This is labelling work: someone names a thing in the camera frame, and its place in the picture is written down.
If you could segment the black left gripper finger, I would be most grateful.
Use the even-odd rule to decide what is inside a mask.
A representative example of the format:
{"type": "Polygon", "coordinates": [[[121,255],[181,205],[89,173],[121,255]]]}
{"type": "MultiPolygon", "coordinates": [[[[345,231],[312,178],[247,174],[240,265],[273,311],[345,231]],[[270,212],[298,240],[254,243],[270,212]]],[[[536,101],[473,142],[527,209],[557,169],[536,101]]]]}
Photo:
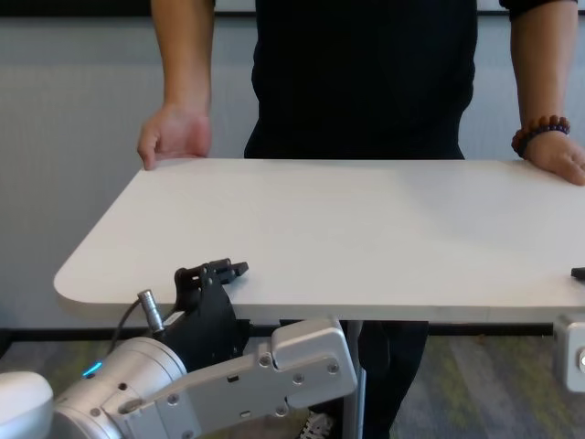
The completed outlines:
{"type": "Polygon", "coordinates": [[[213,282],[231,284],[248,270],[249,265],[246,262],[232,262],[231,259],[227,258],[208,262],[204,268],[204,273],[213,282]]]}

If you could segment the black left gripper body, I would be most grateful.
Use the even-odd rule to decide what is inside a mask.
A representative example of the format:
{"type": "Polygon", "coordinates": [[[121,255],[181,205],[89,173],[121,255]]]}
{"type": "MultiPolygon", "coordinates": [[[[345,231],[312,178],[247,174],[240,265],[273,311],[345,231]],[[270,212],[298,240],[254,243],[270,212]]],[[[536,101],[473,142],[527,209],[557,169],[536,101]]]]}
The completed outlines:
{"type": "Polygon", "coordinates": [[[186,369],[203,369],[242,355],[250,322],[238,320],[225,291],[213,282],[205,266],[175,272],[174,311],[181,315],[158,336],[186,369]]]}

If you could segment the person's left hand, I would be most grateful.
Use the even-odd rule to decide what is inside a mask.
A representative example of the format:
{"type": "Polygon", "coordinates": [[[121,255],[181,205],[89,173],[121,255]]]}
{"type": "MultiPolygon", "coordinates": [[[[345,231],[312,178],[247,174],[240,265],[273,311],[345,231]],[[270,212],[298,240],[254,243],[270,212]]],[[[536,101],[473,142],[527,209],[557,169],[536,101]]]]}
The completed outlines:
{"type": "Polygon", "coordinates": [[[562,132],[546,132],[531,139],[526,161],[567,182],[584,186],[584,148],[562,132]]]}

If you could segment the person's right hand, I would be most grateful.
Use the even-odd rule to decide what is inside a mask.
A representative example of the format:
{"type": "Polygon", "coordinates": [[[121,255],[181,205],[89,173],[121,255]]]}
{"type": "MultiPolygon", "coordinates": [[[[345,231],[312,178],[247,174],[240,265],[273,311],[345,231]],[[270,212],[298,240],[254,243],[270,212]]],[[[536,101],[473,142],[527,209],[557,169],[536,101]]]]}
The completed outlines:
{"type": "Polygon", "coordinates": [[[165,104],[141,129],[137,153],[144,170],[169,159],[206,157],[211,147],[211,123],[193,109],[165,104]]]}

